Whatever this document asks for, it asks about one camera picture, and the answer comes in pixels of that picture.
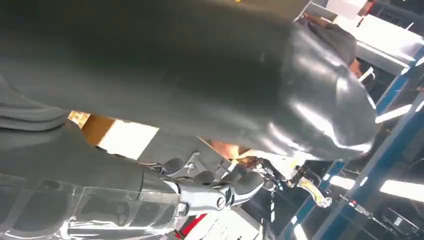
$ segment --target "ceiling light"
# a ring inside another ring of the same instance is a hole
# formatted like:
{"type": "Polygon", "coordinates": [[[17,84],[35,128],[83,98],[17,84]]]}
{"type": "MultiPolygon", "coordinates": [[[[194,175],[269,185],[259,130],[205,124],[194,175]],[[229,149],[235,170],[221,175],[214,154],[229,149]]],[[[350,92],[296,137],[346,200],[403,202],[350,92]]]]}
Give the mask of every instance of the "ceiling light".
{"type": "Polygon", "coordinates": [[[333,176],[330,180],[330,183],[332,185],[336,185],[336,186],[339,186],[341,188],[349,190],[349,189],[354,187],[355,180],[350,179],[350,178],[344,178],[344,177],[341,177],[341,176],[333,176]]]}
{"type": "Polygon", "coordinates": [[[424,185],[411,182],[387,180],[380,188],[382,193],[424,202],[424,185]]]}
{"type": "Polygon", "coordinates": [[[375,119],[375,123],[376,124],[380,124],[380,123],[385,122],[387,120],[390,120],[390,119],[399,117],[401,115],[404,115],[404,114],[406,114],[411,109],[411,107],[412,107],[412,104],[408,104],[408,105],[399,107],[399,108],[397,108],[397,109],[395,109],[393,111],[386,112],[386,113],[378,116],[375,119]]]}

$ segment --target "fluorescent light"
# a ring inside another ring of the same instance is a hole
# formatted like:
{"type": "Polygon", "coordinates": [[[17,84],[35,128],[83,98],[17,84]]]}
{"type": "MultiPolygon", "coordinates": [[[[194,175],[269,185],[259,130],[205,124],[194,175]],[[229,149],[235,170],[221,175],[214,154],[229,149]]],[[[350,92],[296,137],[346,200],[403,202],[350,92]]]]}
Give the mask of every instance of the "fluorescent light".
{"type": "Polygon", "coordinates": [[[330,183],[332,185],[336,185],[336,186],[339,186],[341,188],[349,190],[349,189],[354,187],[355,180],[350,179],[350,178],[344,178],[344,177],[341,177],[341,176],[333,176],[330,180],[330,183]]]}
{"type": "Polygon", "coordinates": [[[306,237],[305,231],[300,224],[297,224],[294,227],[294,235],[296,236],[297,240],[308,240],[308,238],[306,237]]]}
{"type": "Polygon", "coordinates": [[[330,178],[330,174],[326,173],[322,180],[327,181],[330,178]]]}
{"type": "Polygon", "coordinates": [[[291,219],[291,221],[290,221],[293,225],[295,224],[295,223],[297,223],[298,222],[298,217],[297,216],[294,216],[292,219],[291,219]]]}
{"type": "Polygon", "coordinates": [[[362,181],[360,182],[360,184],[359,184],[359,186],[360,187],[362,187],[366,182],[367,182],[367,180],[368,180],[368,177],[366,176],[366,177],[364,177],[363,179],[362,179],[362,181]]]}
{"type": "Polygon", "coordinates": [[[419,112],[424,106],[424,100],[416,107],[415,112],[419,112]]]}
{"type": "Polygon", "coordinates": [[[417,67],[417,66],[419,66],[419,65],[421,65],[421,64],[423,64],[424,63],[424,56],[423,57],[421,57],[421,59],[420,60],[418,60],[416,63],[415,63],[415,66],[417,67]]]}
{"type": "Polygon", "coordinates": [[[362,76],[360,76],[358,78],[358,81],[362,83],[362,81],[364,81],[371,74],[374,76],[374,79],[375,79],[376,78],[376,75],[374,74],[374,68],[372,66],[370,66],[368,68],[368,70],[364,74],[362,74],[362,76]]]}
{"type": "Polygon", "coordinates": [[[382,193],[424,202],[424,185],[411,182],[387,180],[380,188],[382,193]]]}
{"type": "Polygon", "coordinates": [[[406,30],[409,30],[414,25],[414,22],[411,22],[409,26],[406,27],[406,30]]]}
{"type": "Polygon", "coordinates": [[[404,75],[406,74],[411,68],[410,67],[405,67],[401,72],[400,75],[404,75]]]}
{"type": "Polygon", "coordinates": [[[378,116],[375,119],[375,123],[376,124],[379,124],[379,123],[382,123],[384,121],[387,121],[387,120],[390,120],[390,119],[399,117],[401,115],[404,115],[404,114],[406,114],[411,109],[411,107],[412,107],[412,104],[408,104],[408,105],[399,107],[399,108],[397,108],[397,109],[395,109],[393,111],[386,112],[386,113],[378,116]]]}

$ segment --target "brake lever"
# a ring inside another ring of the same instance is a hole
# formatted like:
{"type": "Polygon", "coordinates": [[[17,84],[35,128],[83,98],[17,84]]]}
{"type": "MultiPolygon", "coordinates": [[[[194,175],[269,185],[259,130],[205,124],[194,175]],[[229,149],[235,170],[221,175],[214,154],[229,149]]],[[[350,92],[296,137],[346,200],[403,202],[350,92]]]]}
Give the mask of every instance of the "brake lever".
{"type": "Polygon", "coordinates": [[[180,203],[185,204],[184,216],[217,212],[225,207],[245,203],[264,184],[257,172],[249,172],[238,181],[220,182],[212,186],[196,183],[191,178],[168,178],[163,181],[179,193],[180,203]]]}
{"type": "Polygon", "coordinates": [[[310,180],[302,177],[297,186],[308,191],[312,195],[312,198],[318,207],[328,208],[331,205],[332,198],[324,197],[318,187],[316,187],[310,180]]]}
{"type": "Polygon", "coordinates": [[[248,172],[238,181],[225,182],[216,189],[225,195],[226,207],[242,204],[250,200],[264,185],[264,179],[257,172],[248,172]]]}

